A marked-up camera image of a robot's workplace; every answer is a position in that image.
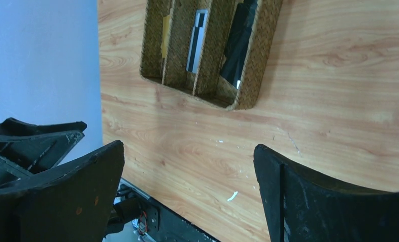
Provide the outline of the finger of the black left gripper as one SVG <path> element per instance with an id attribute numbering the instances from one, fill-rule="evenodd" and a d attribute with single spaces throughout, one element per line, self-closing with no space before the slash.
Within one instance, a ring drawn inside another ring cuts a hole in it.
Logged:
<path id="1" fill-rule="evenodd" d="M 84 122 L 72 122 L 54 125 L 34 125 L 10 117 L 0 123 L 0 135 L 32 136 L 66 131 L 83 132 L 86 128 L 87 124 Z"/>
<path id="2" fill-rule="evenodd" d="M 0 186 L 57 166 L 83 137 L 81 131 L 0 135 Z"/>

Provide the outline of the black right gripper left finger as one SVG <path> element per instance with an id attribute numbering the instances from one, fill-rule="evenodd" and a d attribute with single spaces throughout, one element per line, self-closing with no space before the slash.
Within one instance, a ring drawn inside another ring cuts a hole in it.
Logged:
<path id="1" fill-rule="evenodd" d="M 0 187 L 0 241 L 102 241 L 124 168 L 124 145 Z"/>

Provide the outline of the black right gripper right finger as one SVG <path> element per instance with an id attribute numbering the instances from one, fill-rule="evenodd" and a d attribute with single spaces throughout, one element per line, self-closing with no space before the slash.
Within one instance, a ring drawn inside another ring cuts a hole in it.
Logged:
<path id="1" fill-rule="evenodd" d="M 399 192 L 330 177 L 263 144 L 253 158 L 271 241 L 399 241 Z"/>

